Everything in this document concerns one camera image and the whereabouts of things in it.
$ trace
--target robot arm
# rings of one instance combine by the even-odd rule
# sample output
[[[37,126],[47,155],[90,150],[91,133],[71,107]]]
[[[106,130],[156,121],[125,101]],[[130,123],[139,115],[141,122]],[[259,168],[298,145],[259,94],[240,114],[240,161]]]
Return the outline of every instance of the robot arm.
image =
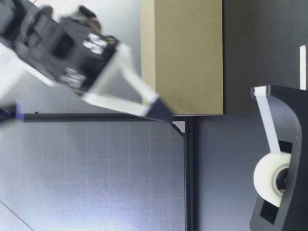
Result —
[[[141,81],[129,47],[113,36],[102,35],[96,15],[84,6],[56,22],[50,6],[38,8],[28,0],[3,0],[0,42],[41,81],[51,87],[66,85],[89,104],[163,121],[173,115],[160,96]],[[104,93],[119,71],[146,103]],[[7,90],[14,89],[13,78],[7,77],[6,82]]]

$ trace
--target brown cardboard box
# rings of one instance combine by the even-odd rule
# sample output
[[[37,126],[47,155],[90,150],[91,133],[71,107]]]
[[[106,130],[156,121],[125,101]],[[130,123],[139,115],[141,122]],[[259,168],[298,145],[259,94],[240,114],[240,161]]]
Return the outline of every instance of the brown cardboard box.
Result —
[[[141,55],[178,115],[223,113],[221,0],[141,0]]]

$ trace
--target white tape roll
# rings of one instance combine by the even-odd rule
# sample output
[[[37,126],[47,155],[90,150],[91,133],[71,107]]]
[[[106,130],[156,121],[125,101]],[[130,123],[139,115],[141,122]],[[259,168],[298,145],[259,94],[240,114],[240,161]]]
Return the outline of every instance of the white tape roll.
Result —
[[[277,189],[276,179],[278,174],[289,167],[291,154],[270,153],[263,157],[256,166],[254,185],[257,193],[266,201],[280,207],[283,193]]]

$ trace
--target gray wall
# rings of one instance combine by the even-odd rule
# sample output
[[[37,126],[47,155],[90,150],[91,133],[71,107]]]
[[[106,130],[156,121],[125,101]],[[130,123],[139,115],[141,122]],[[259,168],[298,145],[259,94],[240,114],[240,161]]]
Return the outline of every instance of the gray wall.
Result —
[[[248,231],[257,199],[253,171],[269,152],[250,88],[299,88],[299,47],[308,41],[308,2],[225,0],[223,6],[229,115],[200,121],[199,230]]]

